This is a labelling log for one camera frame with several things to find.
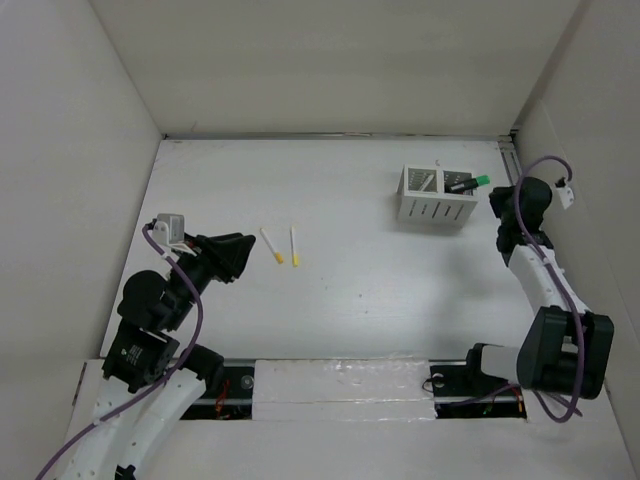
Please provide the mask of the black highlighter green cap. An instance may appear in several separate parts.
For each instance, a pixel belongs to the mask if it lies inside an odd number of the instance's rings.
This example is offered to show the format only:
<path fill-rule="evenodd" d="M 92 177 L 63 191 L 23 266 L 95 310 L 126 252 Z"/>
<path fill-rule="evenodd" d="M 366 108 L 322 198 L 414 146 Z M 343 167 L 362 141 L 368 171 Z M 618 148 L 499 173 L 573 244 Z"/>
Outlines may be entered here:
<path fill-rule="evenodd" d="M 450 194 L 463 194 L 467 191 L 472 191 L 481 186 L 488 185 L 489 183 L 490 178 L 487 175 L 482 175 L 458 183 L 446 185 L 445 192 Z"/>

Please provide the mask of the white pen pale yellow cap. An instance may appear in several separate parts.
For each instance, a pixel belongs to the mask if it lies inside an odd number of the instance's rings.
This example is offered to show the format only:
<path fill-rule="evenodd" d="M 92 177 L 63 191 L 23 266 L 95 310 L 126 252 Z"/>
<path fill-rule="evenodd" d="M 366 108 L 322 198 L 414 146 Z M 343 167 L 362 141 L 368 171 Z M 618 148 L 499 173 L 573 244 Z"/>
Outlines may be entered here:
<path fill-rule="evenodd" d="M 425 177 L 425 179 L 423 180 L 423 182 L 420 184 L 418 191 L 419 192 L 429 192 L 432 191 L 434 188 L 433 187 L 433 183 L 437 182 L 437 175 L 436 174 L 429 174 Z"/>

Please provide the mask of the white mesh desk organizer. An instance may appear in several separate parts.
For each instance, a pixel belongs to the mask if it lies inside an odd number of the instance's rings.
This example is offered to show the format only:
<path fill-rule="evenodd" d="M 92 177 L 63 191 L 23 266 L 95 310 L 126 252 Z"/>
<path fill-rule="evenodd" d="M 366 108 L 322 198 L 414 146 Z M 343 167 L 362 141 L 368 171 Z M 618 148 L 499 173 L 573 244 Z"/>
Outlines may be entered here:
<path fill-rule="evenodd" d="M 437 182 L 433 183 L 436 188 L 429 192 L 419 192 L 420 184 L 429 174 L 437 175 Z M 474 177 L 471 172 L 405 164 L 397 189 L 397 220 L 411 224 L 462 228 L 478 203 L 478 194 L 475 190 L 450 194 L 445 192 L 445 186 Z"/>

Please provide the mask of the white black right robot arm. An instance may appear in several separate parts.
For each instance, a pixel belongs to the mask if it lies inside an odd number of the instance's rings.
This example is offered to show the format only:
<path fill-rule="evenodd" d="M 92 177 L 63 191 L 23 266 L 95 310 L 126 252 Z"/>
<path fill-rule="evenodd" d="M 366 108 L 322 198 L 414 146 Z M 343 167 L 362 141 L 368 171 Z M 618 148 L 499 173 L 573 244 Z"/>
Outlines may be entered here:
<path fill-rule="evenodd" d="M 473 393 L 512 383 L 529 390 L 571 396 L 581 374 L 579 397 L 599 396 L 614 335 L 612 320 L 594 313 L 570 287 L 548 236 L 541 230 L 552 203 L 544 181 L 526 177 L 519 188 L 497 187 L 489 195 L 500 220 L 497 250 L 520 282 L 534 318 L 519 348 L 475 344 L 462 381 Z"/>

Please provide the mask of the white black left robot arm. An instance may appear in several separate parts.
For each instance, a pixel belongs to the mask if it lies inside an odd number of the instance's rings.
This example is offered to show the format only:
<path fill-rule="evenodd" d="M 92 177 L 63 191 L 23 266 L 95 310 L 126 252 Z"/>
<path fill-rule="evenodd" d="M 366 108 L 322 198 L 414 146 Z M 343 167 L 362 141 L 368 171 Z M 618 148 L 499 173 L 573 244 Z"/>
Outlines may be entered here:
<path fill-rule="evenodd" d="M 141 479 L 151 457 L 201 396 L 222 387 L 223 357 L 198 344 L 202 295 L 243 273 L 255 237 L 182 235 L 174 244 L 143 236 L 169 264 L 124 285 L 121 320 L 102 364 L 91 423 L 77 436 L 65 479 Z"/>

